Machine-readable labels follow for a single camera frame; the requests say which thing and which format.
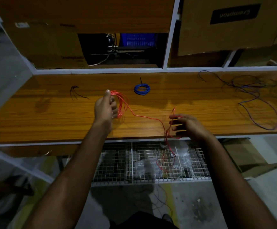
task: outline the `blue wire coil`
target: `blue wire coil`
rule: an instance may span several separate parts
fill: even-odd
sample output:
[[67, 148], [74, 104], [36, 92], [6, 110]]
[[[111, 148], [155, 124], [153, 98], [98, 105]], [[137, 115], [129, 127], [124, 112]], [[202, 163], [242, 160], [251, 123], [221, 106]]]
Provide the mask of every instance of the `blue wire coil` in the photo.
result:
[[138, 95], [145, 96], [150, 92], [150, 86], [148, 84], [138, 84], [134, 87], [134, 92]]

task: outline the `coiled red wire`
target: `coiled red wire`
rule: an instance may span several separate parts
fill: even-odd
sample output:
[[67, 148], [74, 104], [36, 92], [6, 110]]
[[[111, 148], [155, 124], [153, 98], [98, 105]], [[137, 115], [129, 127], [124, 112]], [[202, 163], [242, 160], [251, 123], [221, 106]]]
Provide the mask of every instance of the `coiled red wire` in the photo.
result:
[[[173, 166], [174, 166], [174, 163], [175, 163], [176, 155], [175, 155], [175, 153], [172, 151], [172, 149], [171, 149], [171, 147], [170, 147], [170, 145], [169, 145], [169, 143], [168, 143], [168, 137], [172, 137], [172, 136], [170, 135], [171, 124], [169, 124], [169, 127], [168, 127], [168, 129], [166, 130], [166, 129], [165, 129], [165, 126], [164, 126], [164, 124], [163, 124], [163, 122], [162, 122], [160, 119], [152, 118], [152, 117], [147, 117], [147, 116], [136, 115], [136, 114], [132, 111], [132, 109], [129, 107], [129, 99], [128, 99], [124, 94], [122, 94], [122, 93], [120, 93], [120, 92], [114, 90], [114, 91], [111, 91], [111, 95], [112, 95], [112, 96], [116, 96], [117, 99], [118, 99], [118, 102], [119, 102], [117, 118], [121, 118], [122, 115], [125, 113], [125, 111], [127, 111], [127, 109], [129, 109], [129, 110], [132, 112], [132, 114], [133, 114], [134, 116], [137, 116], [137, 117], [144, 117], [144, 118], [148, 118], [148, 119], [152, 119], [152, 120], [157, 120], [157, 121], [159, 121], [159, 122], [162, 124], [163, 129], [164, 129], [164, 136], [165, 136], [166, 144], [167, 144], [167, 146], [168, 146], [169, 150], [171, 151], [171, 153], [172, 153], [172, 155], [173, 155], [173, 158], [174, 158], [173, 164], [172, 164], [172, 166], [171, 166], [171, 167], [173, 167]], [[159, 167], [160, 170], [162, 170], [162, 171], [165, 171], [165, 170], [162, 168], [162, 167], [163, 167], [163, 164], [164, 164], [164, 159], [165, 159], [165, 158], [164, 158], [164, 153], [163, 153], [162, 165], [161, 165], [161, 166], [158, 164], [158, 162], [157, 162], [157, 160], [156, 160], [156, 164], [158, 165], [158, 167]]]

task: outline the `wire mesh shelf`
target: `wire mesh shelf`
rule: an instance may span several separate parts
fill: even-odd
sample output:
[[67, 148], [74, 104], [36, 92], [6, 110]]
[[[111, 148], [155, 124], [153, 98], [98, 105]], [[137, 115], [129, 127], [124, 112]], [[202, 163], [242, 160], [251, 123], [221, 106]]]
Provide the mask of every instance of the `wire mesh shelf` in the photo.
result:
[[176, 154], [152, 142], [105, 143], [92, 185], [210, 180], [201, 148], [190, 141], [171, 141]]

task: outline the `wooden table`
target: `wooden table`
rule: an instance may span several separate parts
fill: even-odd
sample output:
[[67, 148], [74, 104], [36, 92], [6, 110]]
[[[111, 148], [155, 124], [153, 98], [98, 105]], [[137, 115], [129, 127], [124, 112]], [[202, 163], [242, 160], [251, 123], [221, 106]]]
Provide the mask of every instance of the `wooden table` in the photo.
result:
[[[266, 82], [277, 80], [277, 72], [218, 73], [222, 79], [249, 74]], [[146, 96], [133, 92], [135, 85], [151, 87]], [[0, 144], [28, 142], [69, 142], [83, 139], [94, 119], [94, 103], [106, 89], [118, 90], [129, 98], [131, 109], [138, 115], [162, 119], [168, 125], [172, 109], [197, 117], [216, 136], [277, 133], [257, 127], [238, 103], [251, 96], [236, 92], [211, 73], [138, 73], [87, 75], [36, 75], [27, 81], [0, 109]], [[239, 82], [250, 83], [252, 77]], [[70, 88], [87, 96], [70, 96]], [[277, 110], [277, 86], [264, 88], [261, 97]], [[264, 102], [246, 104], [252, 117], [263, 126], [276, 123], [275, 112]], [[159, 138], [164, 130], [156, 120], [133, 116], [128, 110], [114, 120], [109, 139]]]

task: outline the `white sticker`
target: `white sticker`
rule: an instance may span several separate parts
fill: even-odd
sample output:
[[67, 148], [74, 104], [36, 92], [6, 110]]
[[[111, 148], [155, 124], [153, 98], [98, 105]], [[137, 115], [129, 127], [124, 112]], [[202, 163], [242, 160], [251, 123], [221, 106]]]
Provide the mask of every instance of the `white sticker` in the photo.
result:
[[18, 28], [29, 28], [28, 23], [14, 23], [16, 27]]

